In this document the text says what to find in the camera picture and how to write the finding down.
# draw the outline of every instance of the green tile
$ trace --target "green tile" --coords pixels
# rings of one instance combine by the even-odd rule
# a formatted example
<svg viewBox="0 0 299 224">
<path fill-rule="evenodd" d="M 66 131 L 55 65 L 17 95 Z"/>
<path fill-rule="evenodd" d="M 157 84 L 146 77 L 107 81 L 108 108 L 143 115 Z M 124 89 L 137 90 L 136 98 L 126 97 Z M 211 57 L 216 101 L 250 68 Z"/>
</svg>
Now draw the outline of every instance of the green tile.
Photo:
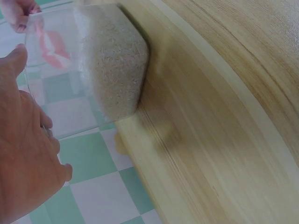
<svg viewBox="0 0 299 224">
<path fill-rule="evenodd" d="M 76 82 L 75 90 L 72 88 L 70 75 L 68 73 L 43 78 L 43 90 L 46 102 L 53 103 L 83 97 L 85 94 L 79 74 L 72 74 L 72 79 Z"/>
<path fill-rule="evenodd" d="M 40 79 L 41 73 L 40 72 L 29 72 L 27 74 L 27 78 L 28 78 L 28 80 Z"/>
<path fill-rule="evenodd" d="M 100 131 L 115 128 L 115 124 L 113 122 L 108 123 L 109 121 L 105 119 L 94 97 L 88 97 L 88 101 L 92 109 L 93 115 L 99 125 Z"/>
<path fill-rule="evenodd" d="M 121 224 L 144 224 L 144 221 L 141 218 L 141 216 L 138 216 L 136 218 L 133 218 L 133 219 L 126 221 L 124 223 L 121 223 Z"/>
<path fill-rule="evenodd" d="M 51 3 L 54 2 L 56 0 L 36 0 L 37 4 L 39 4 L 41 7 L 43 7 L 43 4 L 47 4 L 47 3 Z"/>
<path fill-rule="evenodd" d="M 52 224 L 85 224 L 70 186 L 61 188 L 44 204 Z"/>
<path fill-rule="evenodd" d="M 37 209 L 29 214 L 32 224 L 53 224 L 48 215 L 45 204 L 42 204 Z"/>
<path fill-rule="evenodd" d="M 154 205 L 145 191 L 134 167 L 121 170 L 120 175 L 139 213 L 142 215 L 153 210 Z"/>
<path fill-rule="evenodd" d="M 27 85 L 24 71 L 17 77 L 17 84 L 18 86 Z"/>
<path fill-rule="evenodd" d="M 71 183 L 78 183 L 117 171 L 100 133 L 60 141 L 62 163 L 73 166 Z"/>
</svg>

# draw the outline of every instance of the hand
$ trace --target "hand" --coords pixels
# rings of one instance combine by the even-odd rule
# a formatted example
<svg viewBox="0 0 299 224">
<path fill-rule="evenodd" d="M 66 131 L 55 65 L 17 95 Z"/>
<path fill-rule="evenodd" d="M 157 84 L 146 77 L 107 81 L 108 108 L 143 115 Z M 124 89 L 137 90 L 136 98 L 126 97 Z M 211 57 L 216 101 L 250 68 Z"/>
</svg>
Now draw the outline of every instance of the hand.
<svg viewBox="0 0 299 224">
<path fill-rule="evenodd" d="M 0 223 L 28 214 L 72 176 L 69 164 L 60 164 L 58 140 L 46 135 L 51 119 L 29 93 L 19 91 L 16 77 L 27 60 L 23 44 L 0 58 Z"/>
<path fill-rule="evenodd" d="M 0 0 L 0 8 L 7 22 L 17 33 L 24 33 L 29 14 L 40 13 L 34 0 Z"/>
</svg>

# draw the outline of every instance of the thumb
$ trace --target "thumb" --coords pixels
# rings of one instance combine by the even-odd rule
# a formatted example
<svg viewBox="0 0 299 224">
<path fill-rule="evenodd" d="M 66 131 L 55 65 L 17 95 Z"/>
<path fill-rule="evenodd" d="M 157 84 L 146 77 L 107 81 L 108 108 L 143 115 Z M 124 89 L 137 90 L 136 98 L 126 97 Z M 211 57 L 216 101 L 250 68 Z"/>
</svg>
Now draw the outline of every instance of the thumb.
<svg viewBox="0 0 299 224">
<path fill-rule="evenodd" d="M 16 26 L 19 26 L 19 25 L 27 25 L 27 23 L 28 23 L 28 19 L 29 19 L 29 17 L 28 16 L 26 16 L 26 15 L 21 15 L 20 17 L 19 17 L 19 19 L 16 21 L 16 23 L 15 23 L 15 25 Z"/>
<path fill-rule="evenodd" d="M 27 50 L 24 44 L 18 44 L 16 48 L 4 58 L 17 77 L 25 68 L 27 62 Z"/>
</svg>

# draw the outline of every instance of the checkered floor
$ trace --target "checkered floor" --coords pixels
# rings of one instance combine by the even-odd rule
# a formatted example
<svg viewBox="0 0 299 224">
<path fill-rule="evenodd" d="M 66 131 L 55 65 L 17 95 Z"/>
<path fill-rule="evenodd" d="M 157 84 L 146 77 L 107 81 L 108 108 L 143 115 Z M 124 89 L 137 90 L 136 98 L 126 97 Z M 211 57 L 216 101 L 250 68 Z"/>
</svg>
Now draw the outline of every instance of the checkered floor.
<svg viewBox="0 0 299 224">
<path fill-rule="evenodd" d="M 68 7 L 67 0 L 38 0 L 43 11 Z M 0 14 L 0 56 L 24 35 L 15 34 Z M 130 158 L 115 148 L 115 125 L 83 88 L 79 74 L 51 71 L 29 58 L 28 82 L 39 105 L 54 121 L 59 159 L 73 166 L 73 178 L 52 198 L 14 224 L 161 224 Z M 17 78 L 28 91 L 24 73 Z"/>
</svg>

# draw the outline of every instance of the finger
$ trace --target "finger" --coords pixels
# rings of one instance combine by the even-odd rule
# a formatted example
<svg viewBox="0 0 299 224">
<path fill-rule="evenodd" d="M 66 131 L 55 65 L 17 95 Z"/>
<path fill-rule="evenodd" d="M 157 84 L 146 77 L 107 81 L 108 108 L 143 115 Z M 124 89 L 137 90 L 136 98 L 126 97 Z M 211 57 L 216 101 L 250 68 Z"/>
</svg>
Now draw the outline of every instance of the finger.
<svg viewBox="0 0 299 224">
<path fill-rule="evenodd" d="M 36 13 L 41 13 L 41 12 L 42 12 L 42 10 L 41 10 L 40 6 L 38 4 L 35 4 L 29 13 L 36 14 Z"/>
<path fill-rule="evenodd" d="M 19 16 L 18 20 L 16 21 L 16 26 L 19 26 L 19 25 L 27 25 L 28 23 L 28 19 L 29 19 L 29 16 L 26 16 L 26 15 L 21 15 Z"/>
<path fill-rule="evenodd" d="M 25 33 L 26 28 L 27 28 L 27 23 L 28 23 L 29 17 L 26 15 L 21 15 L 18 17 L 17 21 L 15 24 L 12 24 L 12 28 L 15 30 L 15 32 L 21 34 Z"/>
<path fill-rule="evenodd" d="M 62 166 L 64 168 L 65 181 L 70 181 L 73 176 L 73 167 L 68 163 Z"/>
<path fill-rule="evenodd" d="M 45 128 L 52 128 L 53 127 L 53 122 L 52 119 L 42 110 L 40 106 L 40 126 L 44 126 Z"/>
<path fill-rule="evenodd" d="M 48 135 L 49 137 L 53 137 L 53 132 L 52 132 L 52 130 L 50 130 L 50 129 L 46 129 L 46 131 L 47 131 L 47 135 Z"/>
<path fill-rule="evenodd" d="M 15 32 L 18 33 L 18 34 L 25 33 L 26 32 L 26 28 L 27 28 L 27 26 L 25 26 L 25 25 L 19 25 L 18 27 L 12 26 L 12 27 L 15 30 Z"/>
<path fill-rule="evenodd" d="M 24 44 L 18 44 L 17 47 L 5 58 L 3 63 L 9 65 L 9 68 L 17 77 L 25 68 L 27 62 L 27 50 Z"/>
<path fill-rule="evenodd" d="M 54 137 L 49 137 L 49 141 L 51 142 L 52 148 L 56 154 L 60 152 L 60 143 Z"/>
</svg>

